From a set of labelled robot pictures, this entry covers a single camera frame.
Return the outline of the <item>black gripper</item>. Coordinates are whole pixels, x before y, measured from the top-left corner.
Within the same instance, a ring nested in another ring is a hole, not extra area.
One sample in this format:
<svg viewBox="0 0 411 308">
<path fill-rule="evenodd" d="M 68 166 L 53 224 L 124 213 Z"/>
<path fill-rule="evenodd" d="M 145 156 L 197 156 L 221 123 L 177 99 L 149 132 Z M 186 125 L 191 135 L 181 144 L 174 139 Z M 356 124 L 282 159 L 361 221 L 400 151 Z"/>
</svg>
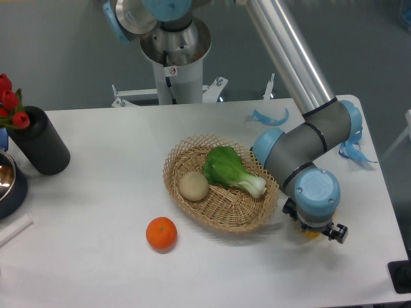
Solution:
<svg viewBox="0 0 411 308">
<path fill-rule="evenodd" d="M 293 221 L 298 222 L 303 232 L 324 232 L 330 241 L 336 240 L 338 243 L 344 243 L 348 235 L 348 228 L 341 224 L 334 224 L 333 216 L 321 222 L 312 222 L 300 217 L 297 213 L 296 203 L 291 198 L 288 198 L 284 203 L 282 212 L 289 215 Z"/>
</svg>

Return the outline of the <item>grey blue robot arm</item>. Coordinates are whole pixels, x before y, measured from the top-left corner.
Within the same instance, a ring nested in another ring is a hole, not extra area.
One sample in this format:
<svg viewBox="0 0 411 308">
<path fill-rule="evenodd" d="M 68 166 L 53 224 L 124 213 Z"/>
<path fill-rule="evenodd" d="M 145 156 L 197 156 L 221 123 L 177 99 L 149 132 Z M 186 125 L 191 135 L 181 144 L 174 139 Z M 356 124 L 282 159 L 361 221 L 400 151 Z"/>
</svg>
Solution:
<svg viewBox="0 0 411 308">
<path fill-rule="evenodd" d="M 288 200 L 283 210 L 302 230 L 343 243 L 347 228 L 334 224 L 340 186 L 314 161 L 360 135 L 362 116 L 340 101 L 324 79 L 283 1 L 244 1 L 303 124 L 285 133 L 271 128 L 255 141 L 258 162 L 279 182 Z M 152 62 L 162 105 L 203 103 L 202 61 L 211 47 L 208 27 L 193 16 L 201 1 L 106 1 L 103 11 L 117 38 L 139 39 Z"/>
</svg>

